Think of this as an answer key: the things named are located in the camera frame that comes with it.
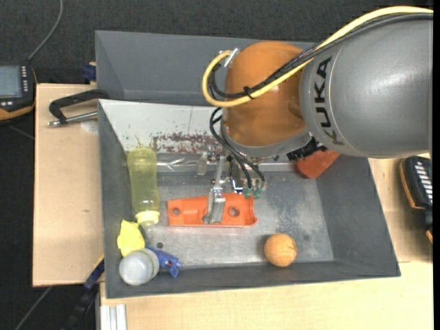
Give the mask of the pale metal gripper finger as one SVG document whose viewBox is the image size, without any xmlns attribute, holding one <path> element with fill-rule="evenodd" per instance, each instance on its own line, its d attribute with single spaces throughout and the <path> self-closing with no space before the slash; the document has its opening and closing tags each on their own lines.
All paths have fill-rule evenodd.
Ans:
<svg viewBox="0 0 440 330">
<path fill-rule="evenodd" d="M 202 218 L 205 224 L 211 224 L 214 222 L 214 218 L 213 218 L 214 206 L 215 206 L 215 190 L 211 188 L 208 193 L 207 211 Z"/>
<path fill-rule="evenodd" d="M 226 204 L 225 197 L 216 197 L 212 203 L 212 223 L 221 223 L 223 219 L 223 210 Z"/>
</svg>

